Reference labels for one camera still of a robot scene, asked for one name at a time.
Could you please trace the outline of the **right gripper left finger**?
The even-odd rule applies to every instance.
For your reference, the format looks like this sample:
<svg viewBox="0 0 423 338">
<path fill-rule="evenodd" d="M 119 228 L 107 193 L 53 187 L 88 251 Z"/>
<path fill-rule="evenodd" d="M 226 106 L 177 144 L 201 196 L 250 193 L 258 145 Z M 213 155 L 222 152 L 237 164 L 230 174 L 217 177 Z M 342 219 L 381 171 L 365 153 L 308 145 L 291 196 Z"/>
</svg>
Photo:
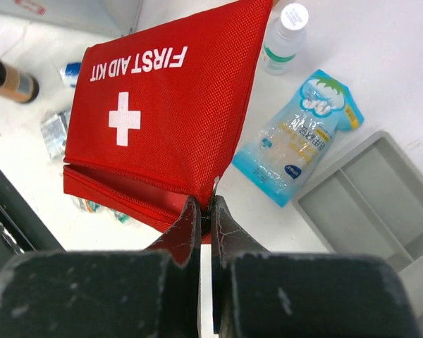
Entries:
<svg viewBox="0 0 423 338">
<path fill-rule="evenodd" d="M 198 337 L 201 210 L 141 251 L 33 251 L 0 272 L 0 337 Z"/>
</svg>

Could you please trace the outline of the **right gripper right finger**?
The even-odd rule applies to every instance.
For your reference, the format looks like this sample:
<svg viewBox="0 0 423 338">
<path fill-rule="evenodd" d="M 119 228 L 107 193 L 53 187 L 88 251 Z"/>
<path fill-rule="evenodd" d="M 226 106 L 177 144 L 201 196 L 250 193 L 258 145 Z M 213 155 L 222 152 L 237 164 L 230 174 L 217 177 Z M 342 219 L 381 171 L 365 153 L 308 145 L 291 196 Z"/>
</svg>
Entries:
<svg viewBox="0 0 423 338">
<path fill-rule="evenodd" d="M 211 210 L 214 332 L 220 337 L 420 337 L 401 279 L 376 256 L 270 252 Z"/>
</svg>

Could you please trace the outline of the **bag of bandage packets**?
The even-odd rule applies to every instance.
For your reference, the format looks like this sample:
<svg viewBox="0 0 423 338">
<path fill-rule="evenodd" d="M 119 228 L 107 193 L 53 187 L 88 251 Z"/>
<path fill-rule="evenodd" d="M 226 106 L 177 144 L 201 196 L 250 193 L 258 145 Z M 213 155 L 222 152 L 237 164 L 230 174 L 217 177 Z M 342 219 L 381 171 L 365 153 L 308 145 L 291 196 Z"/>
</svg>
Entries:
<svg viewBox="0 0 423 338">
<path fill-rule="evenodd" d="M 72 196 L 71 200 L 74 203 L 74 205 L 81 211 L 92 213 L 92 214 L 107 212 L 110 216 L 112 216 L 115 220 L 117 220 L 121 224 L 125 224 L 126 222 L 130 220 L 130 217 L 126 215 L 125 213 L 116 211 L 111 208 L 107 208 L 106 206 L 102 206 L 88 199 Z"/>
</svg>

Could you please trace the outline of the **grey plastic divider tray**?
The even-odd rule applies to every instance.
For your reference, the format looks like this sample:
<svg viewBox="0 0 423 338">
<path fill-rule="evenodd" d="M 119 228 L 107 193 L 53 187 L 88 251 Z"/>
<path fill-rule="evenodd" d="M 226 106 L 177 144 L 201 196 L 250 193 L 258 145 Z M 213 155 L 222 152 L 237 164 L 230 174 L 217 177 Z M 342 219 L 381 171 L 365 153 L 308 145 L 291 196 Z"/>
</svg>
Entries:
<svg viewBox="0 0 423 338">
<path fill-rule="evenodd" d="M 385 131 L 309 180 L 293 205 L 330 252 L 379 256 L 397 271 L 423 256 L 423 175 Z"/>
</svg>

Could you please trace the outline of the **red first aid pouch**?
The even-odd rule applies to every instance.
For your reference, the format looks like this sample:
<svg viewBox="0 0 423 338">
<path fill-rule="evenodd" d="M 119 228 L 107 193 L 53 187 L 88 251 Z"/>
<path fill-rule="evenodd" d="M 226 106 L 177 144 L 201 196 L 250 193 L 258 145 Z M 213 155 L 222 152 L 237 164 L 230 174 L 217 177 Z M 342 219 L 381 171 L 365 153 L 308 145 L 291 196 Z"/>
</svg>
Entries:
<svg viewBox="0 0 423 338">
<path fill-rule="evenodd" d="M 66 194 L 167 231 L 205 211 L 240 139 L 270 1 L 234 1 L 88 48 L 68 127 Z"/>
</svg>

